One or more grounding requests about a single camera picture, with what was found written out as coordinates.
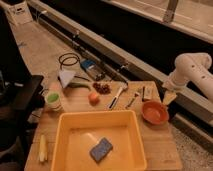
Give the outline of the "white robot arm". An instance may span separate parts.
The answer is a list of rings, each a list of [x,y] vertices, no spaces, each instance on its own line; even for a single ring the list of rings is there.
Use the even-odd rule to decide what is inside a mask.
[[[213,103],[213,74],[209,71],[212,57],[208,53],[183,53],[175,59],[175,69],[162,87],[179,92],[192,82]]]

